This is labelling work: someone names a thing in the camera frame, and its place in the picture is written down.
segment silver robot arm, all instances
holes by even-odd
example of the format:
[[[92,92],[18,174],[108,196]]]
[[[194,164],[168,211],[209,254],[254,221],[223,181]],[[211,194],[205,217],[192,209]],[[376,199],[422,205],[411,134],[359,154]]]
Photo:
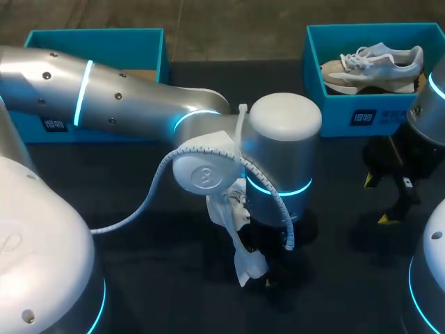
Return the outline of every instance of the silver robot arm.
[[[432,155],[445,155],[445,57],[428,77],[407,120]],[[445,200],[431,214],[405,286],[403,325],[411,333],[445,333]]]
[[[171,141],[189,113],[229,114],[220,94],[167,86],[45,49],[0,48],[8,110],[140,138]]]
[[[38,177],[8,110],[177,147],[140,208],[105,232],[146,208],[169,161],[178,183],[201,195],[226,189],[243,166],[251,217],[285,228],[293,249],[321,127],[313,102],[288,93],[261,98],[237,143],[238,118],[216,92],[148,82],[52,50],[2,47],[0,57],[0,178],[7,180],[0,188],[0,334],[107,333],[95,231]]]

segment round joint cap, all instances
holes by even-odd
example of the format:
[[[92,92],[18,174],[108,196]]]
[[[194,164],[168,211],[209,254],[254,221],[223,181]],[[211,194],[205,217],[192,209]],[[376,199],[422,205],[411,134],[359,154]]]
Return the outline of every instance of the round joint cap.
[[[254,103],[250,124],[262,136],[276,141],[302,141],[320,131],[321,112],[306,97],[275,93]]]

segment coiled cable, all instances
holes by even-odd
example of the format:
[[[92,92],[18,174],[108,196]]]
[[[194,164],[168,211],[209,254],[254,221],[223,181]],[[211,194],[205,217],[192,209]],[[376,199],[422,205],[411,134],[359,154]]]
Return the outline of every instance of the coiled cable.
[[[144,199],[143,203],[140,205],[140,207],[138,209],[136,209],[136,211],[133,212],[130,216],[126,217],[119,223],[110,225],[106,228],[98,228],[95,230],[90,230],[91,233],[104,234],[107,232],[117,230],[118,228],[121,228],[122,226],[125,226],[126,224],[133,222],[136,218],[138,218],[147,209],[149,203],[151,202],[151,200],[153,198],[156,188],[159,185],[159,181],[161,180],[161,176],[162,176],[167,164],[170,161],[172,161],[175,157],[178,157],[180,155],[196,154],[196,153],[218,155],[218,156],[221,156],[221,157],[224,157],[227,159],[231,159],[235,162],[239,162],[240,164],[242,164],[246,169],[248,169],[250,172],[252,172],[257,177],[257,179],[263,184],[263,186],[268,191],[270,191],[270,194],[272,195],[273,199],[277,203],[277,206],[278,206],[278,209],[282,216],[282,219],[283,219],[284,223],[286,224],[287,238],[286,238],[286,244],[284,247],[286,250],[292,251],[293,247],[295,246],[295,236],[293,233],[293,224],[292,224],[291,216],[289,215],[286,205],[284,204],[283,199],[281,199],[277,189],[275,189],[275,187],[269,182],[267,177],[254,164],[252,164],[250,161],[244,159],[243,157],[237,157],[235,154],[233,154],[231,152],[226,152],[226,151],[219,150],[216,148],[206,148],[206,147],[202,147],[202,146],[191,147],[191,148],[177,148],[176,150],[173,150],[170,153],[168,153],[162,159],[161,163],[159,164],[159,166],[154,174],[152,184],[149,188],[147,197],[145,197],[145,199]]]

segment concrete floor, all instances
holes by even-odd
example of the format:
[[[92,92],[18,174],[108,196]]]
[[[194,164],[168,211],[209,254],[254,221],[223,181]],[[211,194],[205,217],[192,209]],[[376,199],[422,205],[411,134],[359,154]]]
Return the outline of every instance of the concrete floor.
[[[438,22],[444,0],[0,0],[0,43],[32,29],[158,28],[175,61],[299,58],[308,24]]]

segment shoe sole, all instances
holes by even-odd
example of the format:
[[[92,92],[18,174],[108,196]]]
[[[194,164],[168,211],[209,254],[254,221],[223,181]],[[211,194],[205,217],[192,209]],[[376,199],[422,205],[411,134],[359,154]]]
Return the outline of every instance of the shoe sole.
[[[381,81],[373,83],[372,85],[366,85],[366,86],[357,86],[357,87],[345,87],[345,86],[338,86],[333,85],[332,83],[328,83],[325,81],[325,85],[332,90],[335,90],[338,93],[345,94],[345,95],[356,95],[361,90],[364,90],[365,88],[380,88],[385,90],[388,93],[414,93],[414,82],[413,81]]]

